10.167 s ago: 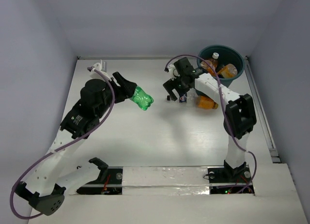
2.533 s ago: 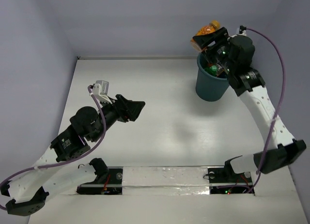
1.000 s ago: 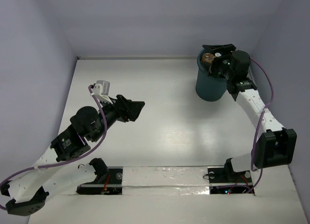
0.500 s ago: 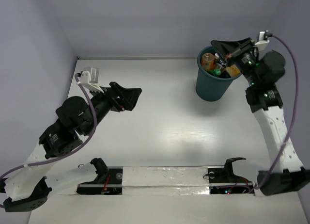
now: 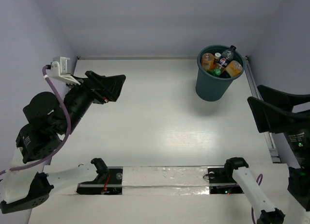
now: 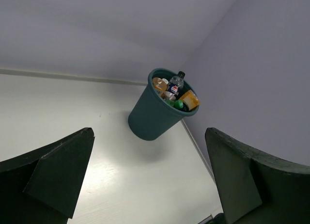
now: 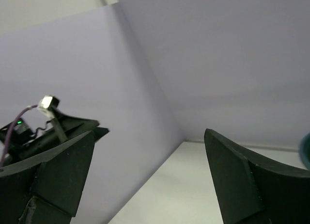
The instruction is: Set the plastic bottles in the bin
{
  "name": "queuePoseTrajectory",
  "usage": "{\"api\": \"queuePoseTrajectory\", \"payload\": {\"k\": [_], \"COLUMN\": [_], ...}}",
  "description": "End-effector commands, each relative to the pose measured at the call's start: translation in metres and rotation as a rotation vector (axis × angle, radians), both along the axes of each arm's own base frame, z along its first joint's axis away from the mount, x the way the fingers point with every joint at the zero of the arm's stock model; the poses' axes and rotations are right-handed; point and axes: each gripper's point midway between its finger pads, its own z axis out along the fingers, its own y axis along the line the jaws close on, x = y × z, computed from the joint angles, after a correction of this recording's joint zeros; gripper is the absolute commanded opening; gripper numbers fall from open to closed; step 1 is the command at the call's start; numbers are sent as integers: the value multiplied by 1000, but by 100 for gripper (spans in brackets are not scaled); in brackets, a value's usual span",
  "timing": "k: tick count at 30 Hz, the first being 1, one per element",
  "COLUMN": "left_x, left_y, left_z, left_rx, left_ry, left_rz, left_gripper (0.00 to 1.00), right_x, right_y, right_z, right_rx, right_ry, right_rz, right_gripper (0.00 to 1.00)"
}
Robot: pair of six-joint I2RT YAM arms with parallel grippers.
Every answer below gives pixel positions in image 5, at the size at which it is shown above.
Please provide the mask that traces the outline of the green plastic bottle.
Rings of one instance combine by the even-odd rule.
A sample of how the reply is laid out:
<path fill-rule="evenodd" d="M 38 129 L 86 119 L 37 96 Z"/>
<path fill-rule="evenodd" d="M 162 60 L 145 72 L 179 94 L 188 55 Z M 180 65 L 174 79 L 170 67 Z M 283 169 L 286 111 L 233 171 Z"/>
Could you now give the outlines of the green plastic bottle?
<path fill-rule="evenodd" d="M 217 67 L 215 67 L 213 69 L 208 70 L 207 73 L 209 73 L 210 75 L 212 75 L 214 77 L 219 77 L 224 70 L 225 70 L 224 67 L 217 66 Z"/>

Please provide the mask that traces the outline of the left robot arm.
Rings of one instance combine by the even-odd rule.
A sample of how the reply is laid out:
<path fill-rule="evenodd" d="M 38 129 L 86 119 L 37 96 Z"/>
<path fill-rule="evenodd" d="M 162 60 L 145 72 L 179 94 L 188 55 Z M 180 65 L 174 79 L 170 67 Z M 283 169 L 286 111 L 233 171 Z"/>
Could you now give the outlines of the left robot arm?
<path fill-rule="evenodd" d="M 3 214 L 33 209 L 75 184 L 108 183 L 109 168 L 101 158 L 56 173 L 44 173 L 43 166 L 64 146 L 92 104 L 117 101 L 125 80 L 125 75 L 87 71 L 83 78 L 74 77 L 64 97 L 52 90 L 32 98 L 23 109 L 28 123 L 17 135 L 12 164 L 4 172 L 0 188 Z"/>

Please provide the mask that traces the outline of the clear pepsi bottle black cap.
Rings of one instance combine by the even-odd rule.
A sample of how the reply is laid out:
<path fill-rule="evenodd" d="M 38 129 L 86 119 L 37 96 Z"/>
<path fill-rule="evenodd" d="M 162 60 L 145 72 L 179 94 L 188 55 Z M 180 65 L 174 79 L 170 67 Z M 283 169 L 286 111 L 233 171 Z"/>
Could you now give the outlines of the clear pepsi bottle black cap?
<path fill-rule="evenodd" d="M 228 49 L 223 51 L 223 53 L 217 60 L 217 64 L 222 67 L 226 67 L 233 60 L 235 50 L 236 47 L 231 45 Z"/>

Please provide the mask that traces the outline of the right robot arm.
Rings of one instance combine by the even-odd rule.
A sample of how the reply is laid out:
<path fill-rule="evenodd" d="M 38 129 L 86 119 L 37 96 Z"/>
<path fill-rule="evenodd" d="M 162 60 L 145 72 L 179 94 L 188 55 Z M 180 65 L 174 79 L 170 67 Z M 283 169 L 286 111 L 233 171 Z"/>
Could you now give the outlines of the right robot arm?
<path fill-rule="evenodd" d="M 294 112 L 310 101 L 309 95 L 295 95 L 264 85 L 260 98 L 248 104 L 260 133 L 284 134 L 296 168 L 266 169 L 267 184 L 260 186 L 243 158 L 230 158 L 223 176 L 235 181 L 253 209 L 257 224 L 308 224 L 310 222 L 310 111 Z"/>

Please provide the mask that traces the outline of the orange bottle blue label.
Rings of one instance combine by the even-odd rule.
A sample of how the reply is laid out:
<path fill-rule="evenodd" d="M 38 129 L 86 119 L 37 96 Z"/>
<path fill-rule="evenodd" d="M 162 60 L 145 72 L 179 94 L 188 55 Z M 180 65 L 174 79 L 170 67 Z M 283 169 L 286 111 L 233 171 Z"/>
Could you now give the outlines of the orange bottle blue label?
<path fill-rule="evenodd" d="M 225 68 L 225 72 L 230 78 L 236 77 L 242 71 L 243 71 L 242 65 L 236 60 L 231 61 Z"/>

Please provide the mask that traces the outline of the small orange bottle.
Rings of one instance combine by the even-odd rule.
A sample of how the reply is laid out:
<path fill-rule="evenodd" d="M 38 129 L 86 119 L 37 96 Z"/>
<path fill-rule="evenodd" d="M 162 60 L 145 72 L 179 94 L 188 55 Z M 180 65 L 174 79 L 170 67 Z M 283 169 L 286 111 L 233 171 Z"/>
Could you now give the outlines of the small orange bottle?
<path fill-rule="evenodd" d="M 201 57 L 201 67 L 205 70 L 208 71 L 212 69 L 212 66 L 214 64 L 214 55 L 212 53 L 205 53 Z"/>

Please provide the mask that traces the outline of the tall orange drink bottle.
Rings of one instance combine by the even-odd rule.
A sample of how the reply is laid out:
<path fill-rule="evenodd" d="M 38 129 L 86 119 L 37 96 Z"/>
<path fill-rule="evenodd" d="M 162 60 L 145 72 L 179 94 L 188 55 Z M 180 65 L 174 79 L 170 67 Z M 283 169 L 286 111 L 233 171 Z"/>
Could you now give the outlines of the tall orange drink bottle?
<path fill-rule="evenodd" d="M 218 62 L 220 57 L 221 57 L 221 54 L 219 52 L 216 52 L 214 54 L 214 64 L 216 64 Z"/>

